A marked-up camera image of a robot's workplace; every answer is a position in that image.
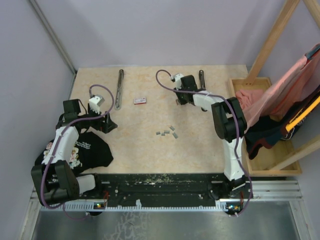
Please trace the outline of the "black silver stapler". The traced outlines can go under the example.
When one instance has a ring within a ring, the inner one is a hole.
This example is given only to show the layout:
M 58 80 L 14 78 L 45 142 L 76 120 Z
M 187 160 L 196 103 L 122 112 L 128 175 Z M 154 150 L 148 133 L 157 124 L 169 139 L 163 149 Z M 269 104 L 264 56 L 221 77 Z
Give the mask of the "black silver stapler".
M 202 69 L 199 70 L 198 77 L 199 77 L 199 81 L 200 81 L 200 88 L 205 90 L 206 89 L 205 74 Z
M 117 91 L 116 91 L 116 98 L 115 98 L 115 104 L 114 104 L 115 110 L 120 110 L 122 106 L 124 75 L 125 75 L 124 70 L 120 69 L 118 72 Z

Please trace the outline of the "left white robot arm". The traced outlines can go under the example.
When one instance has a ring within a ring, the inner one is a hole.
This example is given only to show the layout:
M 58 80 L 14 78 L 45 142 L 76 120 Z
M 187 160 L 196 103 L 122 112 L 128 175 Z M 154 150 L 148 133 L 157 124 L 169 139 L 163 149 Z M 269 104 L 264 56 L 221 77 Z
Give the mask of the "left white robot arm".
M 95 173 L 84 175 L 88 169 L 108 167 L 113 161 L 109 145 L 89 128 L 104 134 L 118 126 L 100 106 L 104 98 L 90 97 L 84 109 L 79 99 L 63 102 L 63 114 L 55 127 L 55 138 L 37 157 L 31 169 L 38 199 L 43 206 L 52 207 L 78 199 L 83 193 L 97 199 L 104 186 Z

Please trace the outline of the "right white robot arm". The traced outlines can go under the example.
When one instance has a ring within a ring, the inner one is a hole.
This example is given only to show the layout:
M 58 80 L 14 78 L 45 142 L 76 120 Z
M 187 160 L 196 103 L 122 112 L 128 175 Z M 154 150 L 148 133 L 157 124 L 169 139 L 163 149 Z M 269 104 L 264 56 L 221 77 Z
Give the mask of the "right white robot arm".
M 246 184 L 242 166 L 242 143 L 247 122 L 235 97 L 224 98 L 198 88 L 193 75 L 181 73 L 173 75 L 175 94 L 181 105 L 192 104 L 212 113 L 214 129 L 222 140 L 224 151 L 224 175 L 227 178 L 223 192 L 229 198 L 235 198 L 241 187 Z

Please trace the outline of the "black floral t-shirt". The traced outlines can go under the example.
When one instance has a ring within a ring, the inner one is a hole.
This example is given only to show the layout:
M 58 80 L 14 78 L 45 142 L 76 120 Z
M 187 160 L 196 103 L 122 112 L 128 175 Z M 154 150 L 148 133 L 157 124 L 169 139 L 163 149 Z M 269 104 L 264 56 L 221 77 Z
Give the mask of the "black floral t-shirt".
M 72 148 L 69 166 L 78 176 L 88 169 L 108 167 L 113 160 L 109 145 L 93 132 L 85 132 Z

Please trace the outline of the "red staple box sleeve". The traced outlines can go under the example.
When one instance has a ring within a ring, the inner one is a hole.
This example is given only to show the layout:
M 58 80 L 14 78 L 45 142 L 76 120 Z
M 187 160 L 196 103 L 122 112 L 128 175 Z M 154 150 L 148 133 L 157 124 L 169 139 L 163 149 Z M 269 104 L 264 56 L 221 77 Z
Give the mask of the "red staple box sleeve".
M 138 97 L 133 100 L 134 105 L 146 104 L 147 99 L 145 97 Z

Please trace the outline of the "dark navy garment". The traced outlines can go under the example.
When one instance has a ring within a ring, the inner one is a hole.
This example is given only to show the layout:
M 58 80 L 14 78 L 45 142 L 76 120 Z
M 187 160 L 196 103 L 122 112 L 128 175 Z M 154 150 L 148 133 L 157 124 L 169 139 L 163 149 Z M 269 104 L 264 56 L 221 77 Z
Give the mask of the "dark navy garment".
M 271 149 L 280 140 L 286 141 L 291 139 L 300 129 L 306 118 L 301 118 L 297 122 L 297 125 L 289 131 L 286 129 L 286 126 L 297 118 L 296 115 L 299 111 L 306 110 L 311 101 L 319 96 L 320 93 L 317 91 L 306 99 L 295 102 L 280 121 L 271 119 L 269 115 L 260 117 L 258 122 L 250 127 L 244 135 L 249 159 L 254 159 L 262 147 Z

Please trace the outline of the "wooden tray box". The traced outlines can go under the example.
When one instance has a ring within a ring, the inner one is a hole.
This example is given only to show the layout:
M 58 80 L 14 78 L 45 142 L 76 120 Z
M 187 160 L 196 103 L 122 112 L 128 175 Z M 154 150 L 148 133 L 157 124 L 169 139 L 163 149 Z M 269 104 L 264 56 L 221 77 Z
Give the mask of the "wooden tray box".
M 245 84 L 244 78 L 231 78 L 228 81 L 229 94 L 234 96 L 241 89 L 266 91 L 272 85 L 268 77 L 258 77 L 253 84 Z M 272 168 L 280 164 L 294 150 L 292 142 L 279 141 L 271 148 L 261 148 L 257 156 L 250 160 L 246 142 L 242 144 L 242 164 L 252 177 L 295 177 L 302 173 L 299 162 L 294 162 L 280 170 Z

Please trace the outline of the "pink cloth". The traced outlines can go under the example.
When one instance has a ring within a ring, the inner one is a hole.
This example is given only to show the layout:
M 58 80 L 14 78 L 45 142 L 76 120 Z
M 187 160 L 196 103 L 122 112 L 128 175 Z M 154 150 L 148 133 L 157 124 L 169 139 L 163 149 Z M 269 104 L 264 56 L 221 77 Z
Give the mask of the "pink cloth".
M 311 90 L 304 90 L 312 75 L 320 66 L 320 45 L 305 53 L 277 82 L 267 90 L 239 89 L 238 99 L 247 128 L 256 124 L 260 117 L 284 117 L 295 102 L 307 97 Z

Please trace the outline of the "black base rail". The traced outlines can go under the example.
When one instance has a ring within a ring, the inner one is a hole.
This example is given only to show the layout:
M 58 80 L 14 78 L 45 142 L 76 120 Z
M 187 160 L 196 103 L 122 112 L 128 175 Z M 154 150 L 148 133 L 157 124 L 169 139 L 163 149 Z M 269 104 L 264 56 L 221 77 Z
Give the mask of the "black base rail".
M 229 181 L 222 173 L 109 173 L 97 174 L 97 190 L 81 200 L 105 200 L 108 207 L 214 207 L 218 200 L 239 202 L 251 197 L 246 177 Z

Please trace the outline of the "wooden rack frame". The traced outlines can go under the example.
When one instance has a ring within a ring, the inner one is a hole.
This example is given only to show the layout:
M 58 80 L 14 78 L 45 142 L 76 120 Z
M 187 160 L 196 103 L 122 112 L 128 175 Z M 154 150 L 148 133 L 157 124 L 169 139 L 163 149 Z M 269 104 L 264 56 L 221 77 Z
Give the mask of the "wooden rack frame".
M 246 85 L 251 85 L 254 83 L 258 77 L 259 72 L 261 71 L 263 65 L 268 59 L 270 53 L 272 52 L 274 46 L 276 45 L 279 37 L 281 36 L 283 30 L 285 29 L 288 21 L 290 20 L 292 14 L 294 13 L 296 7 L 298 6 L 298 0 L 287 0 L 284 2 L 284 5 L 270 30 L 268 37 L 263 44 L 248 76 L 245 79 Z M 308 142 L 304 143 L 297 149 L 293 149 L 291 153 L 286 155 L 284 160 L 273 167 L 273 170 L 281 170 L 294 162 L 308 156 L 309 154 L 315 152 L 320 148 L 320 136 L 317 135 L 314 138 L 310 139 Z

